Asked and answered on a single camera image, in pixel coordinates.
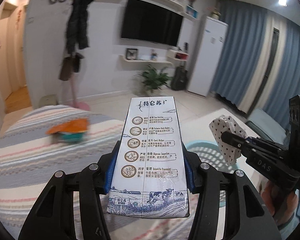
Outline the person's right hand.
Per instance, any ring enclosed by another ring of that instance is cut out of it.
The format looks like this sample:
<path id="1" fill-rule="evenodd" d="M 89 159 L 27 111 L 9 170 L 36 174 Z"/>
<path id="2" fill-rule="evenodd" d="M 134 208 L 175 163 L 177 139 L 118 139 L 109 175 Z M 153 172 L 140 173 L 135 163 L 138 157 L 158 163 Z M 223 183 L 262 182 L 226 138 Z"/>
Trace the person's right hand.
<path id="1" fill-rule="evenodd" d="M 260 196 L 278 226 L 288 222 L 298 207 L 298 196 L 294 191 L 288 193 L 270 180 L 262 180 Z"/>

